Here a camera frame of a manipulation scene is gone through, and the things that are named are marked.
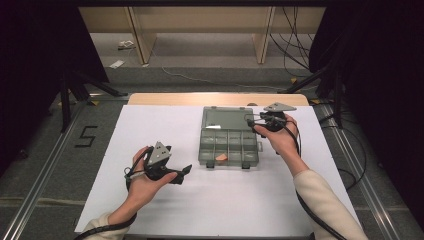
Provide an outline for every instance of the gray floor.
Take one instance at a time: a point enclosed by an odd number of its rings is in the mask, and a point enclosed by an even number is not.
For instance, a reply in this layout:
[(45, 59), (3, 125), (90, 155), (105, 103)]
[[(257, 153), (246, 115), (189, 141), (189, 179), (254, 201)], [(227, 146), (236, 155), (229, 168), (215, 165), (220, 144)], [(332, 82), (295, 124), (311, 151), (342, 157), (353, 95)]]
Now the gray floor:
[[(122, 92), (276, 92), (291, 86), (292, 76), (283, 67), (283, 56), (270, 43), (266, 63), (258, 65), (249, 35), (243, 34), (160, 34), (148, 66), (137, 62), (134, 50), (117, 50), (119, 41), (131, 40), (125, 34), (93, 34), (93, 40), (111, 80), (110, 86)], [(308, 36), (302, 36), (305, 47)], [(297, 49), (290, 51), (302, 60)], [(117, 69), (108, 66), (117, 60), (125, 64)], [(286, 64), (290, 73), (308, 74), (292, 61)], [(300, 93), (314, 98), (314, 85)], [(111, 98), (102, 91), (87, 86), (97, 105), (76, 103), (73, 113), (78, 114), (69, 135), (65, 138), (63, 152), (58, 155), (45, 185), (37, 197), (36, 206), (23, 222), (20, 239), (72, 239), (74, 228), (93, 181), (101, 164), (108, 141), (113, 133), (125, 98)], [(23, 199), (32, 191), (34, 182), (50, 153), (63, 135), (61, 108), (56, 100), (39, 130), (26, 147), (29, 157), (17, 159), (0, 179), (0, 233), (5, 234)], [(317, 118), (328, 114), (329, 105), (314, 106)], [(378, 167), (378, 158), (367, 143), (366, 136), (355, 123), (349, 106), (343, 105), (344, 133), (361, 163), (367, 159), (365, 181), (369, 181), (393, 225), (395, 237), (387, 237), (387, 229), (372, 211), (361, 182), (348, 191), (361, 224), (370, 239), (424, 239), (424, 233), (415, 222), (401, 197), (394, 189), (384, 169)], [(332, 121), (323, 126), (334, 124)], [(77, 148), (89, 140), (80, 135), (86, 126), (87, 134), (95, 136), (92, 146)], [(323, 129), (324, 135), (338, 167), (352, 171), (346, 152), (339, 144), (334, 128)], [(341, 172), (346, 186), (352, 179)]]

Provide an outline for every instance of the floor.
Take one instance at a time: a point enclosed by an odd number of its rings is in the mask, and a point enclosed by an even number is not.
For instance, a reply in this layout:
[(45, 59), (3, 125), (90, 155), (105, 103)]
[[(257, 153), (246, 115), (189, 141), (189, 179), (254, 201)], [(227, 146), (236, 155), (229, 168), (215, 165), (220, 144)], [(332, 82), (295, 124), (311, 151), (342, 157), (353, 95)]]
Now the floor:
[[(280, 36), (274, 37), (285, 46)], [(304, 48), (309, 48), (313, 36), (299, 37)], [(276, 92), (290, 87), (291, 80), (302, 79), (293, 75), (310, 74), (295, 62), (285, 60), (272, 42), (266, 62), (257, 64), (251, 37), (247, 34), (160, 34), (148, 65), (138, 63), (133, 49), (117, 50), (120, 41), (132, 40), (131, 35), (93, 34), (92, 38), (111, 79), (109, 85), (128, 93)], [(302, 62), (300, 52), (298, 48), (289, 48), (289, 53)], [(125, 63), (117, 69), (109, 67), (118, 60)], [(312, 83), (300, 93), (309, 99), (316, 98), (317, 84)], [(120, 110), (128, 99), (112, 98), (92, 86), (87, 88), (93, 96), (91, 102), (71, 101), (73, 121), (69, 131), (60, 132), (58, 98), (26, 147), (28, 157), (16, 159), (0, 179), (0, 233), (6, 236), (8, 230), (16, 230), (15, 238), (7, 239), (75, 237), (78, 217)], [(313, 108), (318, 119), (332, 113), (331, 103), (326, 99), (321, 99)], [(345, 130), (331, 127), (335, 123), (329, 119), (323, 121), (323, 132), (339, 168), (357, 177), (366, 169), (362, 180), (348, 194), (367, 236), (370, 239), (424, 239), (423, 231), (384, 168), (379, 166), (378, 157), (346, 103), (342, 119)], [(83, 131), (95, 136), (90, 147), (77, 147), (89, 143), (81, 138)], [(344, 171), (340, 174), (345, 185), (351, 185), (351, 176)]]

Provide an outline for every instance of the table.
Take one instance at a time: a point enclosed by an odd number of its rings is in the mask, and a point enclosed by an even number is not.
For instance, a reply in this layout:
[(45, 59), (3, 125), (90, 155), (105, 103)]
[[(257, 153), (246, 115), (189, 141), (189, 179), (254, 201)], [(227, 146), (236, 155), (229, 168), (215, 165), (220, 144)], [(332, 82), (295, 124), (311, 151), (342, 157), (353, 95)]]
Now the table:
[(213, 104), (217, 106), (246, 106), (245, 103), (256, 102), (262, 106), (251, 108), (258, 113), (265, 105), (275, 101), (295, 103), (295, 98), (297, 110), (290, 114), (297, 119), (302, 134), (303, 158), (327, 179), (356, 217), (315, 113), (312, 107), (307, 106), (304, 96), (134, 94), (121, 112), (75, 231), (82, 231), (90, 219), (120, 205), (127, 194), (121, 170), (131, 164), (132, 155), (138, 148), (154, 145), (160, 140), (173, 147), (168, 167), (181, 169), (193, 164), (193, 168), (181, 186), (165, 186), (151, 203), (139, 211), (129, 234), (243, 239), (309, 235), (312, 229), (296, 198), (292, 176), (266, 139), (258, 137), (263, 151), (259, 152), (258, 166), (249, 170), (222, 166), (207, 169), (197, 160), (203, 105), (211, 105), (214, 100), (220, 103)]

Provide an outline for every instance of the person's right hand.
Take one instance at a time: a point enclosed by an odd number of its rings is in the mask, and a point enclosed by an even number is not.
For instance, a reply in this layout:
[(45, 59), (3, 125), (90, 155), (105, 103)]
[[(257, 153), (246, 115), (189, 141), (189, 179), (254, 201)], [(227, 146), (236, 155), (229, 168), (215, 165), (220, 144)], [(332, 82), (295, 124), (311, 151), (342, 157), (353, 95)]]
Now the person's right hand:
[[(298, 131), (296, 127), (296, 120), (288, 114), (285, 115), (287, 119), (287, 129), (289, 129), (294, 134), (294, 136), (297, 137)], [(280, 154), (283, 158), (289, 155), (297, 154), (296, 143), (294, 142), (295, 140), (284, 128), (278, 132), (268, 131), (268, 129), (259, 125), (255, 125), (254, 128), (259, 134), (268, 138), (272, 148), (274, 148), (274, 150), (277, 151), (278, 154)]]

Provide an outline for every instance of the white table surface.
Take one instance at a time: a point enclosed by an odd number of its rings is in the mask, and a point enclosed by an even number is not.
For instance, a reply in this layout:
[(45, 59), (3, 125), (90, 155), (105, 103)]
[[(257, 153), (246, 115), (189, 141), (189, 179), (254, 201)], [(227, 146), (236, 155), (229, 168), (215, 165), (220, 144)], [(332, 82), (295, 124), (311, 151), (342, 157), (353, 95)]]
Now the white table surface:
[[(251, 107), (254, 113), (263, 107)], [(143, 207), (128, 234), (168, 238), (284, 238), (312, 232), (296, 198), (292, 176), (267, 139), (258, 136), (263, 152), (250, 170), (198, 161), (203, 107), (123, 107), (102, 165), (79, 219), (76, 232), (125, 199), (124, 168), (133, 155), (157, 141), (171, 145), (168, 168), (193, 164), (182, 185), (163, 187)], [(298, 121), (302, 158), (321, 174), (357, 219), (312, 107), (287, 112)]]

